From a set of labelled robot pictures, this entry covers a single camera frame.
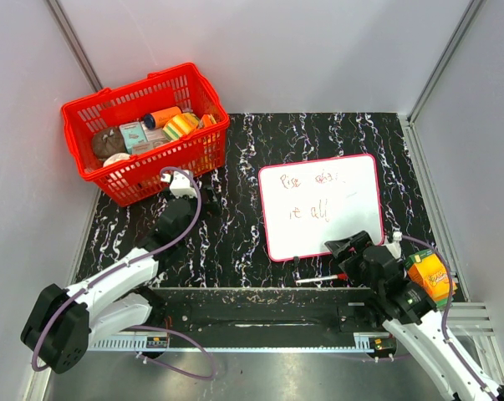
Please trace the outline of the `red whiteboard marker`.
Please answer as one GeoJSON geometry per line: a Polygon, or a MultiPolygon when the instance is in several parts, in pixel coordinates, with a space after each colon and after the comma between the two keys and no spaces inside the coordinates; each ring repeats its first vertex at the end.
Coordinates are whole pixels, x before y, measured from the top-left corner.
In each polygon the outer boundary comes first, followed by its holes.
{"type": "Polygon", "coordinates": [[[308,284],[308,283],[316,283],[316,282],[326,282],[326,281],[336,281],[336,280],[347,280],[348,277],[345,273],[323,276],[323,277],[312,277],[312,278],[304,278],[297,279],[295,283],[298,285],[308,284]]]}

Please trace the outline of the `pink framed whiteboard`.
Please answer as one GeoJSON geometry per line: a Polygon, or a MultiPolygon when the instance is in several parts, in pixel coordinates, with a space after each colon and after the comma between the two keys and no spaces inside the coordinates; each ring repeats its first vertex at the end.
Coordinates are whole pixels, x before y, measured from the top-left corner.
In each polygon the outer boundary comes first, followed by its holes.
{"type": "Polygon", "coordinates": [[[267,254],[272,261],[328,254],[327,241],[366,231],[384,242],[372,155],[269,165],[258,172],[267,254]]]}

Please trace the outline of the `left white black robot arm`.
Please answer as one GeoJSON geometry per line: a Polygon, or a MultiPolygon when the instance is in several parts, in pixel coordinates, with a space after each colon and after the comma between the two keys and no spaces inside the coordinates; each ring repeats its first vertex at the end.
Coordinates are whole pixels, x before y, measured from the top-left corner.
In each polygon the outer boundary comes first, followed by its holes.
{"type": "Polygon", "coordinates": [[[33,352],[33,371],[65,373],[110,335],[135,326],[161,327],[162,300],[147,286],[184,258],[186,237],[196,223],[219,210],[211,186],[191,196],[171,194],[158,221],[122,259],[69,287],[45,287],[20,335],[33,352]]]}

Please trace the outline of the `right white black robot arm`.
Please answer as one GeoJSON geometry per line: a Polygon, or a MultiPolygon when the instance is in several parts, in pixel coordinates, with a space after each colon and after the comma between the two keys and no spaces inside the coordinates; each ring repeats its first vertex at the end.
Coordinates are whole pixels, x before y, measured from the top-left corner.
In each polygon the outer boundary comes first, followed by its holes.
{"type": "Polygon", "coordinates": [[[425,370],[444,400],[504,400],[504,384],[485,373],[447,326],[425,289],[408,278],[400,258],[405,235],[375,245],[366,231],[326,241],[333,260],[351,284],[367,287],[364,320],[396,338],[425,370]]]}

